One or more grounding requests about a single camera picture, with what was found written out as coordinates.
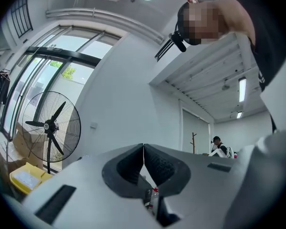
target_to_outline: ceiling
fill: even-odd
[[[72,8],[75,0],[45,0],[49,10]],[[78,0],[77,8],[106,10],[137,20],[157,32],[163,33],[165,26],[175,17],[186,0]]]
[[[182,65],[166,82],[200,105],[217,123],[236,119],[239,111],[243,117],[254,115],[266,107],[259,96],[255,59],[251,51],[249,62],[245,56],[236,34],[231,33]],[[243,76],[247,88],[245,101],[240,103],[238,79]]]

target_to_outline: bottle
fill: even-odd
[[[148,210],[156,217],[158,210],[159,201],[159,189],[157,187],[153,188],[151,202],[149,204]]]

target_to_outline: standing fan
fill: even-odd
[[[33,97],[26,106],[22,133],[30,152],[47,161],[50,173],[50,163],[66,159],[75,150],[81,136],[81,120],[67,97],[44,92]]]

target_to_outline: tree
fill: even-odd
[[[51,61],[50,65],[56,68],[61,67],[62,62],[58,62],[58,61]],[[71,65],[69,65],[67,67],[67,69],[62,73],[63,78],[69,79],[69,80],[73,80],[73,73],[76,71],[75,68],[72,68]]]
[[[31,57],[32,57],[32,55],[28,55],[27,58],[26,58],[26,62],[28,62],[28,61],[31,59]],[[34,63],[38,63],[39,60],[40,60],[39,58],[35,58],[35,59],[33,60],[33,62],[34,62]]]

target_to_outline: fan blade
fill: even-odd
[[[25,124],[37,126],[37,127],[43,127],[44,126],[44,123],[37,122],[37,121],[26,121]]]
[[[63,102],[62,105],[56,110],[55,114],[51,118],[51,122],[54,122],[57,119],[57,117],[61,113],[61,111],[62,111],[63,107],[65,106],[65,104],[66,104],[66,101]]]
[[[62,149],[59,147],[59,144],[58,144],[58,142],[56,141],[56,139],[55,139],[53,133],[52,133],[52,132],[48,132],[48,136],[49,136],[49,138],[52,139],[52,141],[53,141],[54,145],[56,146],[57,150],[63,155],[63,151],[62,151]]]

